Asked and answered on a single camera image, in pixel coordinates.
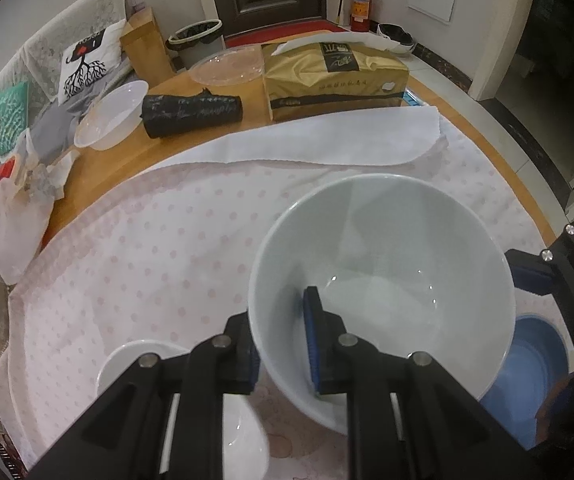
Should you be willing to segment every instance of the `fire extinguisher label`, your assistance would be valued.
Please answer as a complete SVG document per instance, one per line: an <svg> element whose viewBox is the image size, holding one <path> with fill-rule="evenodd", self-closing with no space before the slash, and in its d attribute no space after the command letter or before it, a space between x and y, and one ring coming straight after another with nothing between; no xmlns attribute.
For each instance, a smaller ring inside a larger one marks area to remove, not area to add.
<svg viewBox="0 0 574 480"><path fill-rule="evenodd" d="M369 0L352 0L352 16L360 21L369 18Z"/></svg>
<svg viewBox="0 0 574 480"><path fill-rule="evenodd" d="M355 72L360 70L347 43L320 43L328 72Z"/></svg>

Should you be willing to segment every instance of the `bolt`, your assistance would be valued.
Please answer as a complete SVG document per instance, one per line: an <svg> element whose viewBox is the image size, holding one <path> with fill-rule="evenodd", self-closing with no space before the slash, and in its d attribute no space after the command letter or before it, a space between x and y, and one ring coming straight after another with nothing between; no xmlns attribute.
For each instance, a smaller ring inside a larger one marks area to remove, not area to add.
<svg viewBox="0 0 574 480"><path fill-rule="evenodd" d="M219 334L211 340L211 344L216 348L227 348L231 345L231 338L227 334Z"/></svg>
<svg viewBox="0 0 574 480"><path fill-rule="evenodd" d="M158 357L157 354L153 354L153 353L142 354L138 358L138 364L140 365L141 368L151 368L153 365L155 365L158 362L159 359L160 359L160 357Z"/></svg>
<svg viewBox="0 0 574 480"><path fill-rule="evenodd" d="M432 356L427 352L414 352L411 360L418 366L427 366L432 362Z"/></svg>
<svg viewBox="0 0 574 480"><path fill-rule="evenodd" d="M345 333L338 336L338 342L342 346L354 346L358 343L358 338L354 334Z"/></svg>

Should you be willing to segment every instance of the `green pillow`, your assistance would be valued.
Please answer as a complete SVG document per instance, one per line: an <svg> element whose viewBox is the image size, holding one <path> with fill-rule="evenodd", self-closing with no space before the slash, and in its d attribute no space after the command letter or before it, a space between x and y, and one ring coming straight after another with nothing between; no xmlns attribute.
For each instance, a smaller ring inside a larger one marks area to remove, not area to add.
<svg viewBox="0 0 574 480"><path fill-rule="evenodd" d="M29 83L23 81L0 92L0 155L10 152L27 127Z"/></svg>

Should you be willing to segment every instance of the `roll of black trash bags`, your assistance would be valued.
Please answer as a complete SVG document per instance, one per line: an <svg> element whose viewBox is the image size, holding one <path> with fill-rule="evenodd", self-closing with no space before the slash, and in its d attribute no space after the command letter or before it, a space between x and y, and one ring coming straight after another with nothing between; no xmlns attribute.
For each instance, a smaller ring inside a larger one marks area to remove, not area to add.
<svg viewBox="0 0 574 480"><path fill-rule="evenodd" d="M147 95L142 102L142 123L152 139L238 123L242 118L240 97L214 95L208 89L191 97Z"/></svg>

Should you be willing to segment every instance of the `blue bowl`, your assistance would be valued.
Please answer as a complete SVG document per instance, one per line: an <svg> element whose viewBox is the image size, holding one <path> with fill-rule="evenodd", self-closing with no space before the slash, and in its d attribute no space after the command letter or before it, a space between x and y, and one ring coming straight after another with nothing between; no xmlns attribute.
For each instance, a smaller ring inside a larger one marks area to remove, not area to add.
<svg viewBox="0 0 574 480"><path fill-rule="evenodd" d="M536 412L568 372L567 351L558 331L541 317L520 316L505 363L480 403L529 449L536 444Z"/></svg>

